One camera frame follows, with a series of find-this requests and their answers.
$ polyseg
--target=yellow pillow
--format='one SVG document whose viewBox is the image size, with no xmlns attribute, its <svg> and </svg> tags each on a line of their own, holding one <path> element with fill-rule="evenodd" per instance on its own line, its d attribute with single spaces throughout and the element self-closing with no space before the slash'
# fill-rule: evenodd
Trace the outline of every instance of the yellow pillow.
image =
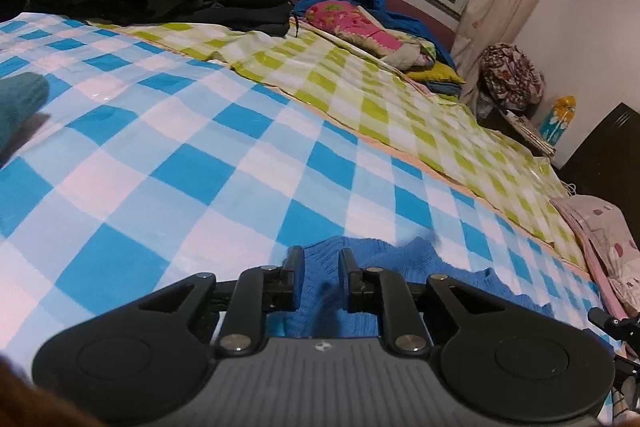
<svg viewBox="0 0 640 427">
<path fill-rule="evenodd" d="M 436 61 L 433 68 L 429 70 L 413 70 L 407 71 L 406 76 L 412 80 L 419 82 L 457 82 L 464 84 L 465 81 L 460 77 L 453 68 Z"/>
</svg>

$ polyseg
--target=yellow-green checkered fabric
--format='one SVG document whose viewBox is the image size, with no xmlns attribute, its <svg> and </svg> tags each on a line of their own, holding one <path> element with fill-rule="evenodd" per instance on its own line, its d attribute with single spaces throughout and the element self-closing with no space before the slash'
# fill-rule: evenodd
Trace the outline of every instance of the yellow-green checkered fabric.
<svg viewBox="0 0 640 427">
<path fill-rule="evenodd" d="M 340 123 L 407 152 L 489 201 L 580 267 L 574 234 L 549 203 L 567 193 L 546 158 L 480 127 L 465 105 L 425 96 L 364 52 L 314 31 L 286 38 L 217 25 L 104 26 L 200 60 L 228 62 L 255 82 L 277 86 Z"/>
</svg>

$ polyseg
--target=blue checkered bedsheet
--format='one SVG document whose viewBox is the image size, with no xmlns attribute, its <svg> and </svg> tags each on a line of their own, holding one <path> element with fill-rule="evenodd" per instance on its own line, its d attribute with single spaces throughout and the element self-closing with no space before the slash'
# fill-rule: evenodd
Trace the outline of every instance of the blue checkered bedsheet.
<svg viewBox="0 0 640 427">
<path fill-rule="evenodd" d="M 477 200 L 216 64 L 42 14 L 0 25 L 0 76 L 46 75 L 49 121 L 0 171 L 0 349 L 197 271 L 235 279 L 332 235 L 424 229 L 453 266 L 587 327 L 596 287 Z"/>
</svg>

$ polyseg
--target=teal sock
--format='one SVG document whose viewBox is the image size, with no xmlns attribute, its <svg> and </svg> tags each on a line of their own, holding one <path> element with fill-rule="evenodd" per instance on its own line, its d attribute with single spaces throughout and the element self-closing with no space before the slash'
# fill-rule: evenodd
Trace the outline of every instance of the teal sock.
<svg viewBox="0 0 640 427">
<path fill-rule="evenodd" d="M 49 83 L 41 74 L 20 73 L 0 78 L 0 151 L 48 98 Z"/>
</svg>

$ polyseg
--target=pillow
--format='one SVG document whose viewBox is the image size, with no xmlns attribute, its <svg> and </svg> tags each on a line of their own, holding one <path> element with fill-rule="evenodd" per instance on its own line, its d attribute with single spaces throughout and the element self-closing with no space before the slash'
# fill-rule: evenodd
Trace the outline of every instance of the pillow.
<svg viewBox="0 0 640 427">
<path fill-rule="evenodd" d="M 561 200 L 590 241 L 609 283 L 629 316 L 640 313 L 640 251 L 614 204 L 594 196 Z"/>
<path fill-rule="evenodd" d="M 312 26 L 354 44 L 398 70 L 433 64 L 431 56 L 422 52 L 419 41 L 407 42 L 388 33 L 347 1 L 317 2 L 305 12 L 305 19 Z"/>
<path fill-rule="evenodd" d="M 443 64 L 442 62 L 436 61 L 433 65 L 433 68 L 429 70 L 410 70 L 406 72 L 406 76 L 408 76 L 412 80 L 416 80 L 417 82 L 457 82 L 459 84 L 464 84 L 465 81 L 460 77 L 453 68 Z"/>
</svg>

